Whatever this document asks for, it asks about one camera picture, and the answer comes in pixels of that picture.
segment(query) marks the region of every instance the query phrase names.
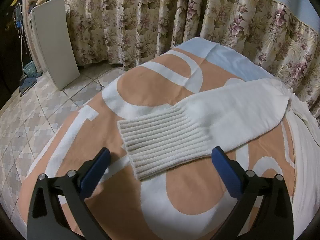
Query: blue cloth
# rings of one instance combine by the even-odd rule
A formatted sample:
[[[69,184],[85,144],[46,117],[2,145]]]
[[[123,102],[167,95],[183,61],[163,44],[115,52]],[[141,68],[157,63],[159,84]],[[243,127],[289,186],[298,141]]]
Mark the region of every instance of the blue cloth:
[[[235,50],[203,38],[193,38],[178,45],[176,48],[205,58],[210,63],[223,68],[244,81],[275,78],[262,67],[255,65],[247,57]]]
[[[37,83],[36,78],[26,78],[23,84],[20,86],[20,89],[19,89],[20,96],[22,97],[23,94],[36,83]]]

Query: white panel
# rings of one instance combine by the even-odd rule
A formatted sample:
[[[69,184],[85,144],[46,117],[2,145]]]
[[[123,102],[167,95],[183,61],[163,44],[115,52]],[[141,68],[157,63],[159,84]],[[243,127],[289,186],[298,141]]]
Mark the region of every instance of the white panel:
[[[79,75],[72,51],[64,0],[51,0],[32,10],[34,32],[54,84],[59,90]]]

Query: metal screw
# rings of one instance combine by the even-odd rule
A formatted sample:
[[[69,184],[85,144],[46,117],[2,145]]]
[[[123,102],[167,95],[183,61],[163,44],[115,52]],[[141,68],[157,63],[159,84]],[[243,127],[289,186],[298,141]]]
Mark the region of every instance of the metal screw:
[[[45,174],[44,173],[40,174],[39,177],[38,177],[39,180],[43,180],[44,178],[45,178]]]
[[[75,170],[68,171],[67,173],[68,177],[73,177],[75,174],[76,174]]]
[[[276,178],[277,178],[277,180],[283,180],[283,177],[280,174],[277,174]]]
[[[252,170],[247,170],[245,174],[247,174],[248,177],[253,177],[254,175],[256,175]]]

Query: ribbed sock cuff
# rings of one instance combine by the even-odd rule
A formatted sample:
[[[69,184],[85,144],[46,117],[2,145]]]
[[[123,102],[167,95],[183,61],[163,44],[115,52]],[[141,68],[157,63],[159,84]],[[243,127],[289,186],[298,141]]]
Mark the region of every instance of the ribbed sock cuff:
[[[183,107],[117,124],[134,175],[140,180],[211,153],[208,135]]]

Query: dark cabinet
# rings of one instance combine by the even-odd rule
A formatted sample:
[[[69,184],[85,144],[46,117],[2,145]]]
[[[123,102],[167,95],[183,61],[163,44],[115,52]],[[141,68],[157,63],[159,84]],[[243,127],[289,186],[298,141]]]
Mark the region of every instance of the dark cabinet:
[[[9,6],[0,15],[0,108],[19,87],[22,76],[21,39],[12,19],[14,9],[15,6]],[[24,65],[31,61],[29,55],[28,47],[23,43]]]

